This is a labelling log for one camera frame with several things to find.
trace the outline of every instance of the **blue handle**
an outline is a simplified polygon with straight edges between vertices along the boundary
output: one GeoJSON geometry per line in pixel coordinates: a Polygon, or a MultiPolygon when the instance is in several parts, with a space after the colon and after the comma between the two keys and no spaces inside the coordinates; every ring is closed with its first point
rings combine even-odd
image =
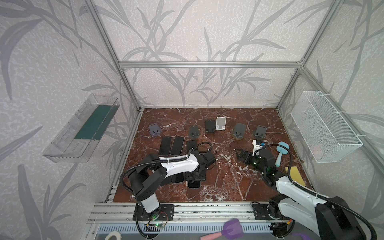
{"type": "Polygon", "coordinates": [[[277,156],[276,163],[275,163],[276,167],[280,167],[281,155],[282,155],[282,153],[280,152],[279,155],[277,156]]]}

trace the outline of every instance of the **purple spatula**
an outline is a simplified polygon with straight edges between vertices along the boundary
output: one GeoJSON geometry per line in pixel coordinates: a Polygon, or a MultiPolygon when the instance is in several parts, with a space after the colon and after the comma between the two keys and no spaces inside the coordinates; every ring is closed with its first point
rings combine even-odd
{"type": "Polygon", "coordinates": [[[223,230],[221,232],[215,232],[209,235],[202,236],[200,240],[213,240],[220,236],[225,236],[228,240],[234,240],[244,236],[243,228],[240,225],[240,221],[235,218],[224,223],[223,230]]]}

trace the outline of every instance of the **yellow sponge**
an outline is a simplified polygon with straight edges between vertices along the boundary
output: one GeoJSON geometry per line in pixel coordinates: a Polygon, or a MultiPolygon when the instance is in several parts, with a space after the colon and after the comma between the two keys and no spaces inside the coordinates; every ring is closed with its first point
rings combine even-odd
{"type": "MultiPolygon", "coordinates": [[[[285,172],[288,173],[288,167],[285,167],[285,172]]],[[[303,178],[300,175],[299,169],[297,167],[291,167],[291,178],[297,183],[303,185],[305,187],[305,183],[303,178]]]]}

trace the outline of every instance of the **light blue slotted panel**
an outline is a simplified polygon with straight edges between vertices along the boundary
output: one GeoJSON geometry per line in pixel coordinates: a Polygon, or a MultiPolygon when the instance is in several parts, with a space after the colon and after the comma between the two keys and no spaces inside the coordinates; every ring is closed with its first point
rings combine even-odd
{"type": "MultiPolygon", "coordinates": [[[[270,233],[270,223],[240,223],[244,233],[270,233]]],[[[168,223],[164,228],[161,228],[160,233],[213,233],[223,230],[224,223],[168,223]]],[[[141,229],[146,232],[145,224],[141,223],[141,229]]],[[[150,230],[157,230],[155,227],[150,227],[150,230]]],[[[119,231],[121,234],[137,233],[137,228],[134,223],[122,224],[101,224],[98,233],[110,233],[119,231]]]]}

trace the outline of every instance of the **marble surface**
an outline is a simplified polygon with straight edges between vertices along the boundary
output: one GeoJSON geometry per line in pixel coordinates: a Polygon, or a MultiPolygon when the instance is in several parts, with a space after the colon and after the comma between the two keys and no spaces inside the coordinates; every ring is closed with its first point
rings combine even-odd
{"type": "MultiPolygon", "coordinates": [[[[159,187],[156,195],[160,202],[268,201],[269,198],[276,196],[278,193],[262,181],[261,173],[239,162],[234,152],[234,149],[252,151],[252,132],[258,125],[267,127],[266,143],[283,141],[290,145],[294,154],[294,166],[299,168],[305,183],[309,186],[303,167],[275,108],[145,109],[124,169],[135,165],[150,153],[158,153],[163,136],[184,136],[183,154],[186,153],[188,130],[193,125],[198,125],[200,128],[198,143],[205,141],[212,143],[212,151],[217,159],[216,165],[207,170],[207,180],[201,182],[199,189],[188,188],[187,182],[159,187]],[[205,134],[205,120],[216,117],[227,118],[226,130],[205,134]],[[231,136],[237,122],[247,126],[242,140],[235,140],[231,136]],[[161,127],[160,136],[149,137],[149,125],[153,123],[161,127]]],[[[276,148],[269,149],[277,157],[276,148]]],[[[283,155],[279,170],[288,166],[288,162],[289,156],[283,155]]],[[[134,201],[131,194],[119,185],[114,202],[134,201]]]]}

